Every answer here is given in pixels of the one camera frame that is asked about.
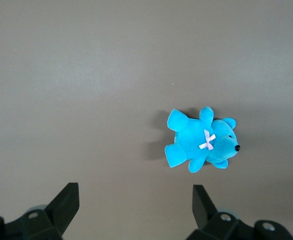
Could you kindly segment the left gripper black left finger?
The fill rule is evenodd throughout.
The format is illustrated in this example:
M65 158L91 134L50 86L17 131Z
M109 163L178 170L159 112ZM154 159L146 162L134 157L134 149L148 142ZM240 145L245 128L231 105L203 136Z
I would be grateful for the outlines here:
M0 240L61 240L79 208L79 184L70 182L43 209L29 210L9 223L0 216Z

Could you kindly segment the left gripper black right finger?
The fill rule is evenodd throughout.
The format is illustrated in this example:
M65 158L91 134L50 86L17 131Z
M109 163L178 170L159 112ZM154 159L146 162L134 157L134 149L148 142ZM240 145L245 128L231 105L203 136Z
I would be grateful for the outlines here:
M197 224L188 240L292 240L281 224L258 220L254 226L245 224L233 214L217 210L203 185L192 189L192 212Z

